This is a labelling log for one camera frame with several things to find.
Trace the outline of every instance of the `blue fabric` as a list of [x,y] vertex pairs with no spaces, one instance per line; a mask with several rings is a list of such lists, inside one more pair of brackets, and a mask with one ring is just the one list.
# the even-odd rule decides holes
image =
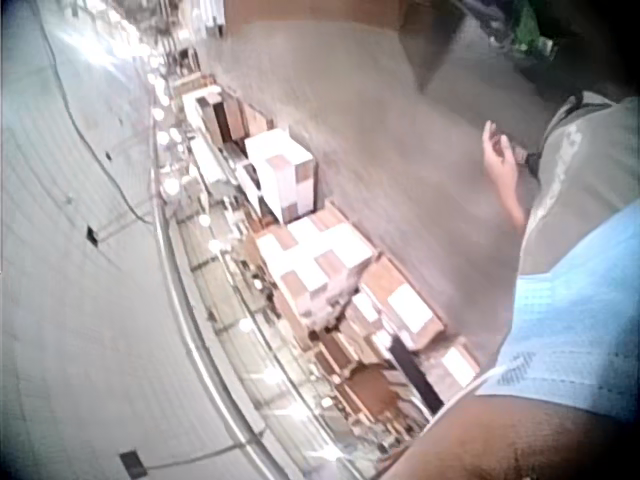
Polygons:
[[479,395],[544,400],[631,421],[638,413],[640,200],[550,272],[520,276],[513,326]]

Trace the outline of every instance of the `warehouse aisle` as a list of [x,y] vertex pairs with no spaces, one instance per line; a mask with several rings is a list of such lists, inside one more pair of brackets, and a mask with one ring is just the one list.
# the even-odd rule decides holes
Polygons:
[[[319,160],[320,195],[404,265],[486,364],[508,330],[519,238],[484,175],[481,127],[492,119],[535,147],[555,107],[473,21],[444,53],[416,53],[412,41],[355,24],[274,22],[198,48],[204,71],[290,126]],[[433,71],[417,75],[415,55],[436,51],[441,59],[421,67]]]

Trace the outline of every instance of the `black cable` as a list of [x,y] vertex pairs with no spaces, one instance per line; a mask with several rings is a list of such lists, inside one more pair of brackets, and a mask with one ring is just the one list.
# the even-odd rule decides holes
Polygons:
[[98,154],[93,149],[93,146],[89,143],[87,138],[84,136],[84,133],[82,133],[82,130],[76,123],[76,119],[73,116],[73,112],[71,111],[71,106],[69,104],[69,97],[67,96],[67,91],[64,88],[64,83],[62,83],[62,77],[60,76],[60,71],[58,69],[58,59],[56,57],[55,51],[53,50],[53,45],[51,45],[51,40],[49,39],[49,35],[47,34],[47,29],[44,26],[44,21],[42,19],[42,12],[40,11],[40,6],[38,5],[37,0],[31,0],[29,3],[32,5],[33,13],[36,19],[38,20],[40,31],[42,32],[42,37],[44,38],[44,41],[45,41],[45,44],[47,45],[47,49],[49,50],[49,53],[51,54],[51,62],[52,62],[51,66],[52,66],[53,74],[56,79],[56,83],[58,84],[58,90],[60,91],[60,97],[62,98],[64,109],[67,112],[67,116],[69,117],[69,120],[71,121],[71,125],[73,125],[73,129],[76,131],[76,134],[78,135],[78,138],[80,138],[80,141],[84,144],[86,149],[91,154],[91,158],[98,164],[98,167],[100,167],[100,171],[107,177],[109,182],[118,191],[118,193],[120,194],[120,197],[122,197],[122,200],[126,204],[129,211],[133,214],[133,216],[136,217],[136,219],[142,223],[145,223],[147,225],[152,225],[153,223],[150,220],[147,220],[146,218],[142,217],[133,208],[133,205],[131,205],[131,202],[129,202],[129,199],[127,198],[126,194],[122,190],[122,187],[120,186],[118,181],[115,178],[113,178],[113,175],[111,175],[111,172],[109,172],[109,170],[107,170],[107,168],[104,166],[104,164],[98,157]]

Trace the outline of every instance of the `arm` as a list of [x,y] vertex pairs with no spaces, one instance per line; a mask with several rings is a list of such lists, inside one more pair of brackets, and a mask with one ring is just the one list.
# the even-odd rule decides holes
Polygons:
[[523,233],[527,225],[527,215],[516,194],[518,165],[511,143],[504,135],[498,137],[495,124],[487,122],[482,134],[482,146],[484,165],[496,187],[500,203],[518,231]]

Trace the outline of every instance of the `handrail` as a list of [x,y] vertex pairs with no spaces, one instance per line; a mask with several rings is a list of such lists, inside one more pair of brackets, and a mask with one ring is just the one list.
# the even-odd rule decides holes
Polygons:
[[175,251],[169,236],[169,221],[160,196],[158,176],[158,147],[155,135],[151,135],[154,165],[151,170],[151,196],[153,198],[153,223],[158,244],[160,263],[166,280],[166,287],[174,307],[174,319],[180,330],[182,341],[190,354],[190,361],[196,373],[202,379],[207,396],[221,413],[227,431],[234,442],[246,445],[242,451],[269,480],[286,480],[288,478],[282,466],[266,448],[242,409],[234,400],[227,387],[222,373],[218,369],[206,344],[195,313],[188,300],[188,294],[179,272]]

